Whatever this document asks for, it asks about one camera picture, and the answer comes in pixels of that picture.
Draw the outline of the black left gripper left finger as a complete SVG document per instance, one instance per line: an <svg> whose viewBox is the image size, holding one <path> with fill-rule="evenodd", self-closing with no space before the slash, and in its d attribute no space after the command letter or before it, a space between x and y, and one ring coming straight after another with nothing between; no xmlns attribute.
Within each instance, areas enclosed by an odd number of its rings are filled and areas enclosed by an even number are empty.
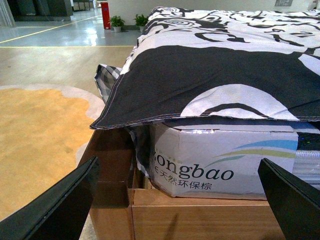
<svg viewBox="0 0 320 240"><path fill-rule="evenodd" d="M100 175L96 156L0 222L2 240L78 240Z"/></svg>

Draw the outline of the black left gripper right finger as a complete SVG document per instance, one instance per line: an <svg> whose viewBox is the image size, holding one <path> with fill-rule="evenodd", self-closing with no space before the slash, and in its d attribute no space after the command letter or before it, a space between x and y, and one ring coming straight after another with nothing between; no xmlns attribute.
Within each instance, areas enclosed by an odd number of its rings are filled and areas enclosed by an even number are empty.
<svg viewBox="0 0 320 240"><path fill-rule="evenodd" d="M258 175L271 210L287 240L320 238L320 191L267 158Z"/></svg>

